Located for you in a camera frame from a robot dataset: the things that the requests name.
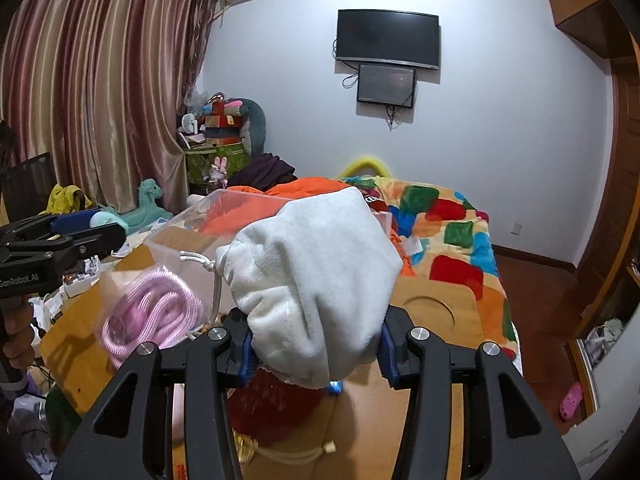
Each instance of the yellow cloth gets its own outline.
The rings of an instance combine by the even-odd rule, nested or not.
[[[82,189],[78,186],[66,186],[62,187],[60,184],[56,184],[51,190],[49,195],[49,203],[47,208],[40,214],[52,213],[52,214],[66,214],[77,213],[80,211],[80,201],[75,193],[79,191],[82,193]],[[84,199],[84,209],[91,207],[91,200],[87,197]]]

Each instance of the pink rope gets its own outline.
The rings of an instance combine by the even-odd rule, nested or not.
[[[167,348],[184,338],[202,320],[200,299],[166,269],[137,277],[118,300],[100,332],[111,363],[120,368],[140,343]]]

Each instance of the pink bunny toy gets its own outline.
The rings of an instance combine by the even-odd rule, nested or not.
[[[213,193],[217,189],[225,189],[226,187],[226,157],[222,160],[217,156],[209,168],[209,177],[207,179],[207,194]]]

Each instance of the patchwork pattern blanket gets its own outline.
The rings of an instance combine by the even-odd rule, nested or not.
[[[488,232],[489,217],[459,192],[393,178],[354,177],[345,183],[371,199],[382,199],[394,217],[401,241],[413,238],[421,250],[402,273],[471,289],[487,340],[497,342],[513,359],[516,336]]]

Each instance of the clear plastic box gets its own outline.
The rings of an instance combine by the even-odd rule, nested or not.
[[[156,264],[163,264],[180,276],[203,304],[211,308],[214,276],[198,263],[181,262],[180,251],[200,253],[214,260],[218,247],[231,243],[236,234],[247,225],[275,216],[287,202],[290,199],[220,189],[148,236],[145,245]],[[391,232],[391,213],[374,215],[388,236]],[[226,314],[235,306],[231,290],[223,280],[219,312]]]

